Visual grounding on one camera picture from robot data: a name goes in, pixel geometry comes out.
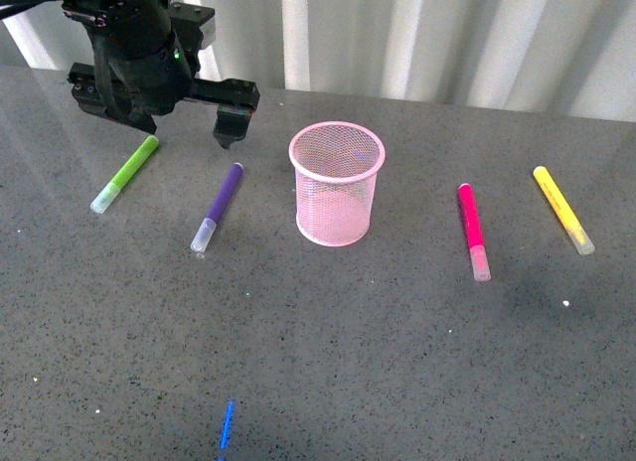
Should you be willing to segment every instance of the blue marker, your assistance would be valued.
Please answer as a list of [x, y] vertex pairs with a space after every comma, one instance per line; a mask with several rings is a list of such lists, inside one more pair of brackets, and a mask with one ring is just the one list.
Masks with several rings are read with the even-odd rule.
[[226, 410], [226, 420], [223, 422], [223, 432], [221, 433], [221, 443], [219, 447], [226, 449], [230, 440], [230, 425], [232, 424], [232, 415], [235, 411], [235, 402], [231, 399]]

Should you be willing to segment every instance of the green marker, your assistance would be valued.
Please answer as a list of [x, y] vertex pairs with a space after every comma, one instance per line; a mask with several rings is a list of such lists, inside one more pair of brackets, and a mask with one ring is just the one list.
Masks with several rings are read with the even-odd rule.
[[101, 190], [101, 193], [97, 195], [97, 198], [90, 203], [90, 208], [101, 215], [106, 208], [110, 206], [110, 203], [117, 197], [119, 192], [123, 190], [123, 187], [128, 184], [130, 178], [135, 176], [135, 173], [141, 165], [152, 155], [153, 151], [159, 146], [159, 141], [154, 136], [150, 135], [146, 138], [141, 146], [133, 153], [126, 164], [121, 167], [117, 174], [110, 180], [110, 183]]

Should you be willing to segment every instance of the yellow marker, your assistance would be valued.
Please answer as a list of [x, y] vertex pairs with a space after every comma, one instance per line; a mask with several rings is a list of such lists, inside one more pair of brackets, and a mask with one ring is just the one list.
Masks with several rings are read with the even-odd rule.
[[557, 183], [555, 183], [553, 177], [550, 176], [548, 170], [543, 166], [538, 166], [535, 168], [533, 174], [543, 190], [544, 195], [546, 195], [546, 198], [548, 198], [548, 201], [555, 210], [561, 224], [569, 234], [572, 242], [574, 242], [578, 253], [583, 255], [592, 254], [594, 252], [594, 244], [589, 240], [583, 226], [580, 225], [574, 211], [563, 197], [563, 194], [558, 189]]

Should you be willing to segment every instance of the cup rim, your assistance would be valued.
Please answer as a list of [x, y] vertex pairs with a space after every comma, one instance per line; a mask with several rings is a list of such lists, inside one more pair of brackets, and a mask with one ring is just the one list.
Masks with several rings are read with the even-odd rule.
[[[321, 128], [325, 126], [345, 126], [345, 127], [354, 128], [359, 131], [362, 131], [367, 136], [371, 137], [371, 139], [374, 140], [374, 142], [378, 146], [378, 150], [380, 152], [380, 154], [378, 155], [378, 161], [376, 161], [374, 166], [372, 166], [369, 170], [363, 173], [360, 173], [359, 175], [348, 176], [345, 178], [336, 178], [332, 176], [319, 175], [318, 173], [314, 173], [313, 171], [308, 170], [307, 168], [302, 166], [300, 162], [294, 156], [294, 148], [296, 147], [296, 143], [298, 142], [300, 137], [303, 136], [305, 133], [311, 130], [314, 130], [316, 128]], [[380, 171], [380, 168], [382, 168], [382, 165], [385, 163], [386, 156], [387, 156], [387, 153], [385, 151], [385, 145], [383, 145], [378, 135], [376, 135], [369, 128], [365, 128], [364, 126], [358, 125], [356, 123], [351, 123], [349, 121], [322, 121], [319, 123], [314, 123], [313, 125], [306, 126], [302, 130], [300, 130], [298, 133], [296, 133], [296, 135], [291, 139], [291, 143], [289, 144], [289, 159], [291, 160], [292, 165], [294, 165], [294, 168], [296, 168], [296, 171], [298, 171], [299, 173], [303, 174], [304, 176], [308, 178], [311, 178], [314, 181], [318, 181], [320, 183], [328, 183], [331, 185], [349, 185], [352, 183], [357, 183], [359, 181], [366, 180], [367, 178], [374, 176], [376, 173], [378, 173], [378, 171]]]

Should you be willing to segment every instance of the white curtain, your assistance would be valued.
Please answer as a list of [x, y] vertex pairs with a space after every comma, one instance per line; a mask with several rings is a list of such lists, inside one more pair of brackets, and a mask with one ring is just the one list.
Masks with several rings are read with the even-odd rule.
[[[636, 121], [636, 0], [184, 1], [217, 10], [205, 78]], [[59, 3], [4, 23], [31, 67], [91, 63]]]

